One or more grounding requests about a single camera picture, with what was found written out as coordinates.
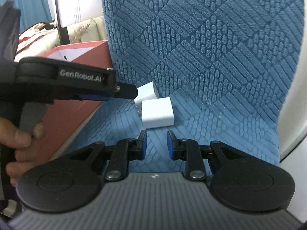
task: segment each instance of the white charger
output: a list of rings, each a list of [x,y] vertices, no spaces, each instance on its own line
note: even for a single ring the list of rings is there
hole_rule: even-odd
[[[142,123],[145,129],[174,125],[171,99],[167,97],[142,101]]]
[[[159,98],[158,90],[153,82],[149,82],[138,88],[138,96],[134,99],[138,113],[141,113],[142,101]]]

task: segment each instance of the human hand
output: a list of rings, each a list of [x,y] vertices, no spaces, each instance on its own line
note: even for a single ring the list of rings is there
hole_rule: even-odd
[[[38,140],[44,137],[45,128],[38,123],[32,133],[33,137],[17,129],[10,121],[0,117],[0,144],[15,150],[16,161],[8,163],[7,174],[11,177],[10,182],[16,185],[18,178],[37,164],[39,151]]]

